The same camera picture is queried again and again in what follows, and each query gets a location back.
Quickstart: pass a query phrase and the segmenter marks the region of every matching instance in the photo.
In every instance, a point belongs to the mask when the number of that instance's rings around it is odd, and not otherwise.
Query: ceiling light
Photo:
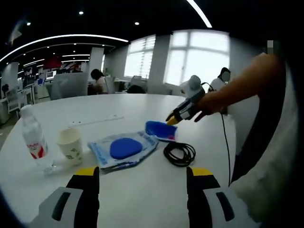
[[[203,13],[203,11],[200,9],[200,7],[196,4],[194,0],[187,0],[187,2],[192,6],[192,8],[198,13],[200,18],[204,21],[206,26],[208,28],[212,28],[209,20],[207,19],[206,15]]]
[[[88,61],[87,59],[77,59],[77,60],[67,60],[67,61],[61,61],[62,63],[68,63],[68,62],[84,62],[84,61]]]
[[[66,55],[62,57],[72,57],[72,56],[90,56],[90,54]]]
[[[129,42],[128,40],[126,39],[120,39],[120,38],[115,38],[115,37],[108,37],[108,36],[102,36],[102,35],[92,35],[92,34],[68,34],[68,35],[59,35],[59,36],[53,36],[53,37],[47,37],[47,38],[43,38],[43,39],[38,39],[38,40],[35,40],[35,41],[32,41],[30,43],[27,43],[25,45],[22,45],[18,48],[16,48],[15,50],[9,52],[8,54],[6,54],[4,57],[2,57],[0,59],[0,62],[2,62],[6,57],[10,56],[11,54],[15,53],[16,51],[22,49],[22,48],[25,48],[29,45],[32,45],[32,44],[36,44],[38,42],[41,42],[41,41],[45,41],[45,40],[49,40],[49,39],[56,39],[56,38],[64,38],[64,37],[95,37],[95,38],[105,38],[105,39],[114,39],[114,40],[118,40],[118,41],[122,41],[122,42]]]
[[[36,63],[36,62],[40,62],[40,61],[43,61],[43,60],[44,60],[44,58],[43,58],[43,59],[40,59],[40,60],[36,60],[36,61],[34,61],[34,62],[31,62],[31,63],[24,64],[23,66],[26,67],[26,66],[28,66],[28,65],[30,65],[30,64],[33,64],[33,63]]]

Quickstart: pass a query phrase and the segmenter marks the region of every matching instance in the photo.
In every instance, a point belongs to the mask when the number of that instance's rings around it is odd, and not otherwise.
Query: blue insole
[[[111,143],[110,155],[115,159],[125,159],[142,151],[143,145],[130,138],[117,139]]]

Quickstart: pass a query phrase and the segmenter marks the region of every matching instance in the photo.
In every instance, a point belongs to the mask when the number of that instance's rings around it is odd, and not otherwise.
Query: office floor
[[[47,98],[42,98],[42,99],[36,99],[36,103],[42,103],[42,102],[47,102],[49,101],[49,97]],[[12,114],[12,116],[9,118],[9,120],[0,126],[0,150],[6,140],[6,137],[9,135],[10,131],[13,129],[15,124],[17,123],[18,118],[16,114]]]

